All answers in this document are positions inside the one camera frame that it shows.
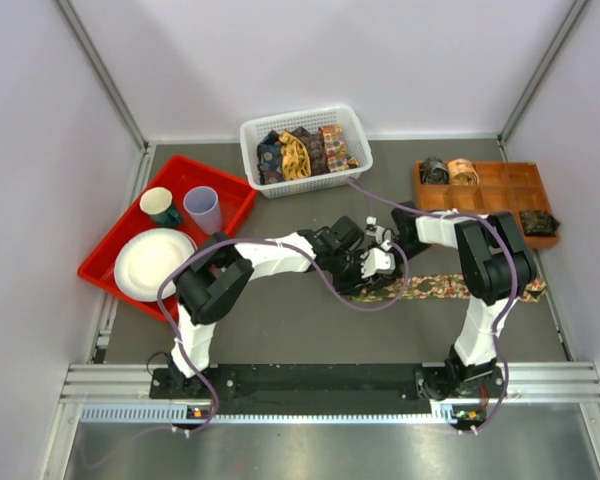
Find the floral patterned tie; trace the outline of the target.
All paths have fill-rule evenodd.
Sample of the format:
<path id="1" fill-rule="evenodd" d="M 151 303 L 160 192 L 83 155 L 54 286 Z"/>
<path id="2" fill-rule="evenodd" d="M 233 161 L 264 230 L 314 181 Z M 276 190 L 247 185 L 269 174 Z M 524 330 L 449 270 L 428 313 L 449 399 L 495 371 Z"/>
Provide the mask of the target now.
<path id="1" fill-rule="evenodd" d="M 466 299 L 470 297 L 468 287 L 464 282 L 462 274 L 437 274 L 425 276 L 413 276 L 409 278 L 408 285 L 404 291 L 401 290 L 402 279 L 382 287 L 376 291 L 363 290 L 361 294 L 351 297 L 351 300 L 359 303 L 372 303 L 400 299 Z"/>

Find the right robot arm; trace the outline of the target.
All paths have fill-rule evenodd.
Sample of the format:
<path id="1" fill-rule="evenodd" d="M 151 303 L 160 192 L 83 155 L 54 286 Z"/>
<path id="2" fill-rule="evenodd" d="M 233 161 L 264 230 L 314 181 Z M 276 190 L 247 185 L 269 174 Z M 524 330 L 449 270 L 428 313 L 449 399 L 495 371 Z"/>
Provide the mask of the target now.
<path id="1" fill-rule="evenodd" d="M 411 202 L 394 207 L 398 245 L 411 259 L 432 245 L 455 249 L 469 291 L 461 333 L 442 367 L 421 367 L 421 394 L 429 399 L 467 396 L 494 373 L 497 342 L 510 310 L 537 277 L 532 254 L 509 212 L 477 215 L 422 212 Z"/>

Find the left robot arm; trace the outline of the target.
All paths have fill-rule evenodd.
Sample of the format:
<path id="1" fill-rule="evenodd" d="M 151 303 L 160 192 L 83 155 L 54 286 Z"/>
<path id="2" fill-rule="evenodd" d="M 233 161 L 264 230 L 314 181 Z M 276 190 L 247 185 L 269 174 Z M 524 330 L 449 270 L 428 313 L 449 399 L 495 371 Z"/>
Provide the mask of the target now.
<path id="1" fill-rule="evenodd" d="M 401 258 L 390 230 L 369 245 L 349 217 L 331 227 L 303 229 L 264 242 L 225 244 L 223 233 L 203 245 L 205 255 L 175 279 L 179 336 L 171 352 L 172 384 L 185 396 L 206 387 L 215 325 L 236 304 L 250 281 L 283 273 L 320 271 L 342 297 L 356 297 L 392 284 L 401 276 Z"/>

